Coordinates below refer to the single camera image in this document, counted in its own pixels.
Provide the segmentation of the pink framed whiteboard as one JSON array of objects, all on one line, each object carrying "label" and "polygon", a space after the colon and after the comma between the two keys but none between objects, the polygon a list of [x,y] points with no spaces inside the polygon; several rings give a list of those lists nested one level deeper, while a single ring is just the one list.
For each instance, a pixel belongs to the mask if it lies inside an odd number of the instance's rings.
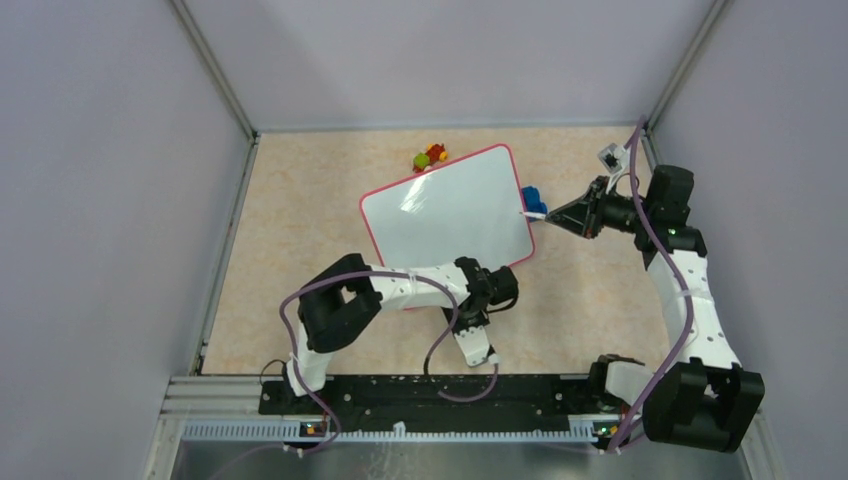
[{"label": "pink framed whiteboard", "polygon": [[359,210],[387,267],[470,257],[495,270],[536,250],[513,152],[503,143],[372,190]]}]

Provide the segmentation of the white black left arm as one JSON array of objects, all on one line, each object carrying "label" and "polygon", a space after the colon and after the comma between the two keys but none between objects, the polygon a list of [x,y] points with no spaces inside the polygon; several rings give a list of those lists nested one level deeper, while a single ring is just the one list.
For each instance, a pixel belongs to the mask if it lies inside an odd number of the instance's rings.
[{"label": "white black left arm", "polygon": [[469,367],[497,365],[486,328],[491,314],[511,309],[518,297],[508,266],[490,270],[460,257],[431,267],[389,268],[347,254],[286,299],[299,303],[299,325],[289,329],[293,351],[283,401],[297,413],[314,410],[333,355],[384,311],[438,307],[448,322],[443,334],[456,341]]}]

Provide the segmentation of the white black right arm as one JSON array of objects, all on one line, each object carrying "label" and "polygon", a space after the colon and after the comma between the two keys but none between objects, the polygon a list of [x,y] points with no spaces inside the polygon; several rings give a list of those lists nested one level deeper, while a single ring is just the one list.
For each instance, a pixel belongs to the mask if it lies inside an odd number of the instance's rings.
[{"label": "white black right arm", "polygon": [[732,453],[765,395],[762,376],[745,370],[718,318],[707,274],[707,248],[690,225],[691,171],[660,166],[646,196],[619,194],[599,176],[582,197],[546,215],[546,222],[593,239],[603,228],[634,236],[662,304],[671,350],[656,371],[632,361],[600,361],[604,374],[586,385],[589,404],[630,409],[609,442],[618,448],[635,429],[654,442]]}]

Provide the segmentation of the red white marker pen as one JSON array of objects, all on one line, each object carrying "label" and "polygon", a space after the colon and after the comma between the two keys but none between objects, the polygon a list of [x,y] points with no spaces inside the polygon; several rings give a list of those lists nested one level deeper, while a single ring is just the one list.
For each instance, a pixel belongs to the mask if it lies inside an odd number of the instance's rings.
[{"label": "red white marker pen", "polygon": [[530,211],[521,211],[519,212],[522,216],[533,219],[533,220],[545,220],[547,214],[539,213],[539,212],[530,212]]}]

